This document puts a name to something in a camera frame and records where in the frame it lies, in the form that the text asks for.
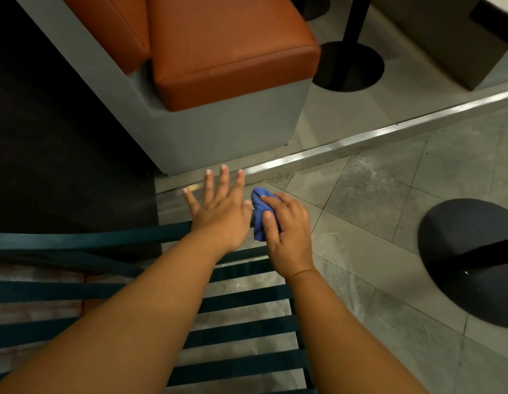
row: teal slatted chair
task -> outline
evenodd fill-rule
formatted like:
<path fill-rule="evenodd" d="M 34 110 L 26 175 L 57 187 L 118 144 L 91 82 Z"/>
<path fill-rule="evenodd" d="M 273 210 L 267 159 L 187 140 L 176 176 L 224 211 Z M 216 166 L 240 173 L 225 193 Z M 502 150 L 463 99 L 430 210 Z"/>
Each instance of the teal slatted chair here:
<path fill-rule="evenodd" d="M 131 231 L 117 231 L 98 234 L 72 235 L 31 235 L 0 233 L 0 256 L 27 257 L 43 261 L 57 268 L 80 271 L 97 271 L 135 278 L 143 269 L 97 256 L 88 251 L 146 242 L 178 241 L 190 231 L 192 222 L 141 228 Z M 267 247 L 235 251 L 229 253 L 218 264 L 267 256 Z M 274 271 L 269 258 L 248 263 L 217 268 L 210 282 L 246 277 Z M 44 302 L 55 300 L 105 299 L 120 290 L 123 284 L 101 283 L 40 283 L 40 282 L 0 282 L 0 303 Z M 292 315 L 263 319 L 253 322 L 228 325 L 192 331 L 184 348 L 230 343 L 232 341 L 296 332 L 298 349 L 273 352 L 270 354 L 225 359 L 190 364 L 174 368 L 168 386 L 203 383 L 206 381 L 259 375 L 293 369 L 303 369 L 307 388 L 286 391 L 292 394 L 316 393 L 308 372 L 307 355 L 299 333 L 295 316 L 292 292 L 287 285 L 278 285 L 233 294 L 207 297 L 203 299 L 198 313 L 220 311 L 230 308 L 289 299 Z M 42 320 L 29 323 L 0 325 L 0 348 L 50 340 L 78 318 Z"/>

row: blue cloth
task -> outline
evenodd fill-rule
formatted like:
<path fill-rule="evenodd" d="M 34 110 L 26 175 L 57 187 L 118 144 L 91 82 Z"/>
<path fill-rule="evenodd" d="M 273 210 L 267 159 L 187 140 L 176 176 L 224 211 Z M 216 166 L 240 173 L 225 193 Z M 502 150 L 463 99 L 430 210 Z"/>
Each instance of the blue cloth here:
<path fill-rule="evenodd" d="M 252 219 L 254 220 L 254 240 L 259 242 L 266 242 L 265 231 L 263 230 L 263 223 L 261 221 L 261 216 L 264 211 L 270 211 L 274 215 L 276 219 L 276 223 L 278 224 L 278 230 L 281 232 L 280 224 L 278 223 L 278 219 L 276 218 L 276 213 L 274 209 L 267 205 L 263 200 L 261 200 L 262 196 L 271 196 L 273 198 L 277 198 L 270 191 L 267 191 L 265 188 L 254 188 L 252 190 L 252 194 L 250 195 L 252 199 L 252 205 L 254 206 L 254 211 L 252 212 Z"/>

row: person's left hand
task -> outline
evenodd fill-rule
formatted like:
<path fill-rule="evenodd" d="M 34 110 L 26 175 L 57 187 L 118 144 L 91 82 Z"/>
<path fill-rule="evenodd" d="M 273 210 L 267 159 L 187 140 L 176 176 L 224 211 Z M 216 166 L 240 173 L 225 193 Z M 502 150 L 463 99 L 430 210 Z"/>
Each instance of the person's left hand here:
<path fill-rule="evenodd" d="M 203 205 L 191 191 L 184 189 L 185 199 L 192 214 L 192 231 L 206 230 L 224 253 L 236 250 L 249 232 L 252 217 L 252 202 L 243 199 L 245 172 L 238 171 L 234 187 L 229 193 L 230 173 L 221 166 L 219 185 L 214 193 L 214 179 L 211 170 L 205 173 Z"/>

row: round black table base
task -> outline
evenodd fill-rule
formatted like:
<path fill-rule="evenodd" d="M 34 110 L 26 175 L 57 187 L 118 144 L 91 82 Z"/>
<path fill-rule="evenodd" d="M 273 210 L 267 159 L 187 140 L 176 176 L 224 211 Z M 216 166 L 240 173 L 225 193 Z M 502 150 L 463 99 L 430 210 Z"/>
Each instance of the round black table base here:
<path fill-rule="evenodd" d="M 331 6 L 330 0 L 306 0 L 303 9 L 303 19 L 312 20 L 321 17 L 327 13 Z"/>
<path fill-rule="evenodd" d="M 363 44 L 333 41 L 321 46 L 320 64 L 312 82 L 338 92 L 364 90 L 384 73 L 382 57 Z"/>
<path fill-rule="evenodd" d="M 476 199 L 443 202 L 422 219 L 418 250 L 430 277 L 451 301 L 508 328 L 507 209 Z"/>

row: orange leather seat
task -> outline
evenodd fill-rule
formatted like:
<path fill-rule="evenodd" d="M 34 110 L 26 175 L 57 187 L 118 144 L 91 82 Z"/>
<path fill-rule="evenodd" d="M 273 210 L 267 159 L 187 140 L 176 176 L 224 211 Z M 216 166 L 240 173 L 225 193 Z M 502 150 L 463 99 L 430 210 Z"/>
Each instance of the orange leather seat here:
<path fill-rule="evenodd" d="M 311 78 L 320 47 L 290 0 L 148 0 L 154 81 L 179 111 Z"/>
<path fill-rule="evenodd" d="M 146 0 L 64 0 L 125 73 L 150 59 Z"/>

